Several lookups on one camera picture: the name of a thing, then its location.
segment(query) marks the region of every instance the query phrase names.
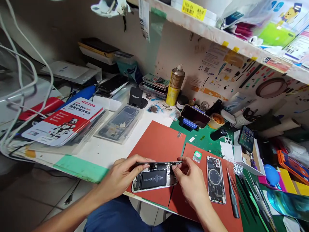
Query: floor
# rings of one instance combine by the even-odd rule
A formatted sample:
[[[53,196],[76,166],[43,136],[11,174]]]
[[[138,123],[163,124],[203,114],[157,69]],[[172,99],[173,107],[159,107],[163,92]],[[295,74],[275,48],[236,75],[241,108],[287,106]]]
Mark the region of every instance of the floor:
[[[40,223],[60,213],[92,189],[92,183],[81,180],[73,194],[72,202],[65,205],[77,182],[76,179],[66,177],[51,177],[35,169],[20,177],[0,192],[1,230],[32,231]],[[136,199],[130,198],[130,201],[148,225],[158,225],[171,215]],[[84,220],[75,232],[82,232],[86,221]]]

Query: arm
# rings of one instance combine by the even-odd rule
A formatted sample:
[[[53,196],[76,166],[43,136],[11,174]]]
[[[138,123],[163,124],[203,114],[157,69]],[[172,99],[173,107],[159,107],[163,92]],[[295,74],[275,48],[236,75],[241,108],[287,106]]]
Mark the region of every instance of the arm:
[[[133,179],[149,167],[149,165],[139,165],[130,171],[136,162],[154,162],[154,160],[139,155],[117,160],[95,189],[72,206],[41,224],[33,232],[73,232],[92,211],[123,194]]]
[[[188,157],[179,157],[178,160],[183,163],[178,167],[172,166],[172,169],[203,229],[209,232],[227,232],[211,205],[202,170]]]

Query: blue jeans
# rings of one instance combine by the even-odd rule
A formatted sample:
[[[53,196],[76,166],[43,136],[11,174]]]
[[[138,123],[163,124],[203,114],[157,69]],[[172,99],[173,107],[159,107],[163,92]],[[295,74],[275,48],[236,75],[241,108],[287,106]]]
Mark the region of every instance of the blue jeans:
[[[95,211],[89,216],[84,228],[84,232],[105,232],[105,231],[204,231],[200,223],[187,218],[171,215],[163,223],[157,226],[149,226],[144,223],[133,208],[129,197],[121,195],[113,199]]]

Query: person's left hand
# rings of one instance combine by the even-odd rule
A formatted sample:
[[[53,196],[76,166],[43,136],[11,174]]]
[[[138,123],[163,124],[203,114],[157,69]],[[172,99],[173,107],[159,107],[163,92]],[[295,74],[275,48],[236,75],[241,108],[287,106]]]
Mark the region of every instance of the person's left hand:
[[[113,167],[109,170],[108,174],[94,190],[97,200],[103,201],[102,203],[104,203],[120,196],[129,187],[133,179],[141,171],[149,167],[148,164],[144,164],[138,165],[134,169],[132,169],[132,166],[136,162],[149,163],[155,161],[152,159],[141,157],[138,154],[135,154],[127,159],[122,158],[116,160]]]

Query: shelf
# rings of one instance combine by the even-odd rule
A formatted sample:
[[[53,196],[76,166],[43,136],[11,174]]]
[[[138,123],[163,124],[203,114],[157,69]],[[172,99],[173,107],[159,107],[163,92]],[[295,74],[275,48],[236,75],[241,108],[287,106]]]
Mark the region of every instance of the shelf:
[[[149,10],[164,16],[174,24],[177,24],[195,34],[198,34],[210,41],[221,44],[237,53],[248,58],[256,60],[260,64],[266,65],[281,73],[286,73],[288,76],[305,84],[309,84],[309,69],[303,66],[294,65],[291,61],[285,60],[282,57],[273,55],[263,49],[253,46],[252,44],[235,37],[225,31],[219,30],[213,26],[209,26],[202,21],[184,14],[173,7],[160,2],[158,0],[145,0],[149,3]]]

